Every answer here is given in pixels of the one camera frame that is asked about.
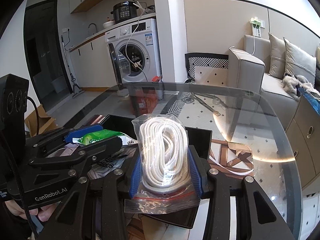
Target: doorway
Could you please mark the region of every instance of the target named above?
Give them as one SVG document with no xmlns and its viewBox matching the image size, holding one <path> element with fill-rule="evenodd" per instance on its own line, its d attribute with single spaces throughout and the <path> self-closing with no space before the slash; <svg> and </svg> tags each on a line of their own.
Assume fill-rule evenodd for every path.
<svg viewBox="0 0 320 240">
<path fill-rule="evenodd" d="M 57 0 L 26 8 L 23 35 L 31 82 L 47 112 L 72 92 L 60 47 Z"/>
</svg>

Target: orange object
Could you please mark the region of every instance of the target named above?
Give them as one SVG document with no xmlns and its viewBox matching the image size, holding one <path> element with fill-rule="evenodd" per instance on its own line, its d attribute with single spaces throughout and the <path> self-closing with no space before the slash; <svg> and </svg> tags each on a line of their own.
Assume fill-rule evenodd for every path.
<svg viewBox="0 0 320 240">
<path fill-rule="evenodd" d="M 159 82 L 160 81 L 160 77 L 158 76 L 155 76 L 153 79 L 152 79 L 153 82 Z"/>
<path fill-rule="evenodd" d="M 156 90 L 135 90 L 135 95 L 130 94 L 131 111 L 134 115 L 150 114 L 158 104 Z"/>
</svg>

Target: human hand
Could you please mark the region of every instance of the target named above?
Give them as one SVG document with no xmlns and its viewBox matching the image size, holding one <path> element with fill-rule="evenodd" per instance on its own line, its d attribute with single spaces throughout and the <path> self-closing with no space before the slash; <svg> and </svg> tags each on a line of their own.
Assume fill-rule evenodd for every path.
<svg viewBox="0 0 320 240">
<path fill-rule="evenodd" d="M 6 201 L 5 205 L 13 215 L 19 216 L 23 219 L 27 219 L 24 210 L 14 200 Z M 45 222 L 50 218 L 50 216 L 52 215 L 56 207 L 57 207 L 56 204 L 51 204 L 51 205 L 41 207 L 40 210 L 32 209 L 29 212 L 30 212 L 30 215 L 35 215 L 35 216 L 38 215 L 38 218 L 42 222 Z"/>
</svg>

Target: round glass tabletop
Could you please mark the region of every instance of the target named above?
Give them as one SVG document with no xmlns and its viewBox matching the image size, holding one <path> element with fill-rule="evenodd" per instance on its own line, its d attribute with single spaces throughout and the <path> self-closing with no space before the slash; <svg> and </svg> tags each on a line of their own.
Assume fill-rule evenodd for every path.
<svg viewBox="0 0 320 240">
<path fill-rule="evenodd" d="M 302 196 L 297 165 L 280 121 L 259 94 L 188 83 L 119 84 L 65 127 L 97 123 L 109 114 L 136 118 L 151 113 L 173 114 L 187 127 L 212 131 L 210 165 L 228 176 L 253 176 L 299 238 Z"/>
</svg>

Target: throw pillow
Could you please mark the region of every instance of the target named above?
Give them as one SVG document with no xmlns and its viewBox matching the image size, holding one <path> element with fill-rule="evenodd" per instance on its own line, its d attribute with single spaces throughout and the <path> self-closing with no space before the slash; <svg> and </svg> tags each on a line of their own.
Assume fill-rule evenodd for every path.
<svg viewBox="0 0 320 240">
<path fill-rule="evenodd" d="M 285 72 L 285 44 L 284 40 L 269 33 L 271 46 L 271 62 L 269 75 L 282 79 Z"/>
<path fill-rule="evenodd" d="M 309 55 L 285 37 L 285 72 L 290 75 L 305 76 L 314 85 L 316 76 L 316 58 Z"/>
<path fill-rule="evenodd" d="M 320 91 L 320 48 L 317 49 L 315 89 Z"/>
<path fill-rule="evenodd" d="M 320 91 L 320 63 L 318 60 L 317 60 L 317 65 L 316 65 L 315 89 Z"/>
</svg>

